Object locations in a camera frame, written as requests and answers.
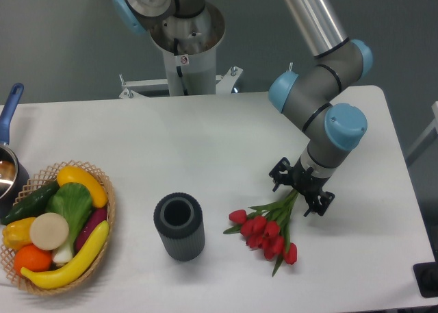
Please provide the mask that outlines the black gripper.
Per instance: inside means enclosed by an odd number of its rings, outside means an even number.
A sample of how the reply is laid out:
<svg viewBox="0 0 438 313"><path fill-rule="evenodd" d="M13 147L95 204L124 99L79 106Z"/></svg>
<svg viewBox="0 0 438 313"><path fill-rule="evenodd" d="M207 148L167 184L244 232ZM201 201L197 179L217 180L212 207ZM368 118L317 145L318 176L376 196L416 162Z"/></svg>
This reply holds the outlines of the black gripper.
<svg viewBox="0 0 438 313"><path fill-rule="evenodd" d="M323 190L331 176L317 176L313 167L305 168L300 160L293 167L286 157L281 158L269 172L269 176L274 183L273 192L276 192L279 186L284 185L291 186L304 195L309 206L304 217L310 213L323 216L335 198L334 193Z"/></svg>

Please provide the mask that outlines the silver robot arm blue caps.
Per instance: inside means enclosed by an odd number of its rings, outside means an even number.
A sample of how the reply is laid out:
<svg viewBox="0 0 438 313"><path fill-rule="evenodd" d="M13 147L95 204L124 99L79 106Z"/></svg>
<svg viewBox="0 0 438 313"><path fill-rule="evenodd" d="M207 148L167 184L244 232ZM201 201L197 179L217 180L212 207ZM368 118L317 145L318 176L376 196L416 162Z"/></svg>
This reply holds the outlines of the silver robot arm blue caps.
<svg viewBox="0 0 438 313"><path fill-rule="evenodd" d="M224 36L224 18L206 0L112 0L123 23L134 33L149 33L162 51L172 96L218 93L216 48ZM370 48L351 40L327 0L284 0L316 65L306 74L287 71L271 85L268 98L309 139L295 164L282 159L271 170L276 186L297 190L308 213L323 215L334 199L325 183L359 144L368 123L359 108L334 103L368 73Z"/></svg>

